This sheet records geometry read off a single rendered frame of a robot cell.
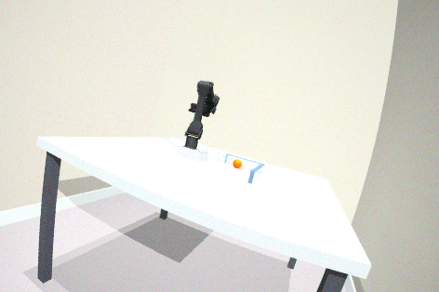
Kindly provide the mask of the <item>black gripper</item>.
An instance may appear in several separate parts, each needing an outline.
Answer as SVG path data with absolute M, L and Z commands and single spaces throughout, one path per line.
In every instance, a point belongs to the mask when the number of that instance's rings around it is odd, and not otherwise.
M 195 113 L 196 103 L 191 103 L 191 108 L 188 110 L 189 112 Z M 206 105 L 204 107 L 203 116 L 209 117 L 210 113 L 206 111 Z

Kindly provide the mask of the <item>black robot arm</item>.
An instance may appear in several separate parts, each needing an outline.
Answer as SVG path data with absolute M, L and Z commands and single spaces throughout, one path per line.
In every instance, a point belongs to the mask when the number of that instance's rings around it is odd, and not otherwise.
M 217 110 L 216 107 L 220 100 L 220 97 L 217 96 L 217 94 L 214 94 L 213 86 L 214 83 L 208 81 L 200 81 L 197 83 L 198 100 L 195 108 L 194 118 L 185 131 L 184 136 L 186 136 L 186 140 L 184 146 L 182 147 L 197 150 L 198 140 L 201 139 L 203 134 L 203 124 L 201 121 L 204 107 L 206 105 L 206 111 L 214 114 Z

